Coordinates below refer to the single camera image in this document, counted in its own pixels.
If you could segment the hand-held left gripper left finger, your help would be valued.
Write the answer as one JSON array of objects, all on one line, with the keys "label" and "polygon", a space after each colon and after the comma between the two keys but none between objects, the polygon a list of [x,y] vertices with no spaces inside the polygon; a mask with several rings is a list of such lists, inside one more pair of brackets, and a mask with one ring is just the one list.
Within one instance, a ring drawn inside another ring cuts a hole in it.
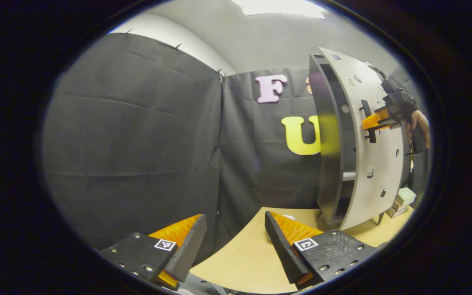
[{"label": "hand-held left gripper left finger", "polygon": [[141,280],[176,291],[185,282],[207,232],[199,213],[151,234],[132,233],[100,254]]}]

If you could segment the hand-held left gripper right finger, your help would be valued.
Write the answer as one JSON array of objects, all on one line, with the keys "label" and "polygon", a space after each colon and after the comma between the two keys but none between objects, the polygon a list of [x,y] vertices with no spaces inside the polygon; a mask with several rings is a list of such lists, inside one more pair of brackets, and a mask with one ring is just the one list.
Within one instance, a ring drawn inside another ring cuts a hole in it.
[{"label": "hand-held left gripper right finger", "polygon": [[321,231],[273,211],[265,213],[265,230],[297,290],[331,282],[377,250],[340,230]]}]

